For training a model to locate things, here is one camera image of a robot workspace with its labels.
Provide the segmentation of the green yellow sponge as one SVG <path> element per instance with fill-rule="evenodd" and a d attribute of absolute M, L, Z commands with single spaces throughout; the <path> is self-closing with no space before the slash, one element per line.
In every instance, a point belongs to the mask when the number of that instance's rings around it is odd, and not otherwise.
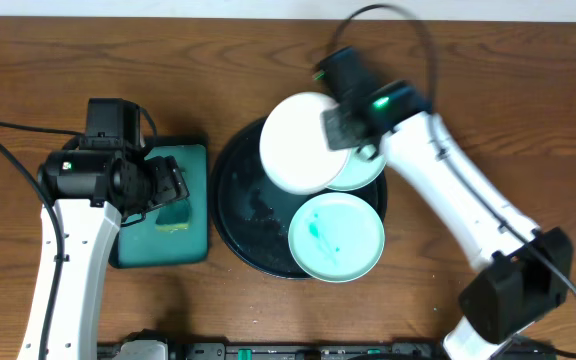
<path fill-rule="evenodd" d="M 187 199 L 178 200 L 162 207 L 155 221 L 155 229 L 160 232 L 186 230 L 190 226 L 191 206 Z"/>

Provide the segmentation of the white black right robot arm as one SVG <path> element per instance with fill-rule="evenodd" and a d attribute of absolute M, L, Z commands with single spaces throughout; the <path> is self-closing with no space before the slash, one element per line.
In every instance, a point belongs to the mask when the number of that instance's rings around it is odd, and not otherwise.
<path fill-rule="evenodd" d="M 463 316 L 443 340 L 451 359 L 493 359 L 573 291 L 573 246 L 510 203 L 466 156 L 433 100 L 405 81 L 328 80 L 324 114 L 333 149 L 376 145 L 426 201 L 464 252 L 474 280 L 458 301 Z"/>

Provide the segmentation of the white plate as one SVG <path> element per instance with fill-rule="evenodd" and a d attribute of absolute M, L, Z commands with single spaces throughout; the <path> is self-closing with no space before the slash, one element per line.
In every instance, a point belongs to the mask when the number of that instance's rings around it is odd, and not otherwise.
<path fill-rule="evenodd" d="M 259 140 L 267 177 L 280 189 L 308 195 L 326 188 L 345 167 L 350 151 L 328 147 L 323 113 L 336 102 L 317 92 L 294 94 L 268 115 Z"/>

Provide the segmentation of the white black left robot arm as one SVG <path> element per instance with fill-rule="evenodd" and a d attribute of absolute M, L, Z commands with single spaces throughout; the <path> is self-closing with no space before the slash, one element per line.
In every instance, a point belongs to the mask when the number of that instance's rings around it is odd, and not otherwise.
<path fill-rule="evenodd" d="M 40 168 L 49 193 L 21 359 L 94 359 L 106 268 L 123 220 L 188 195 L 172 156 L 59 150 Z"/>

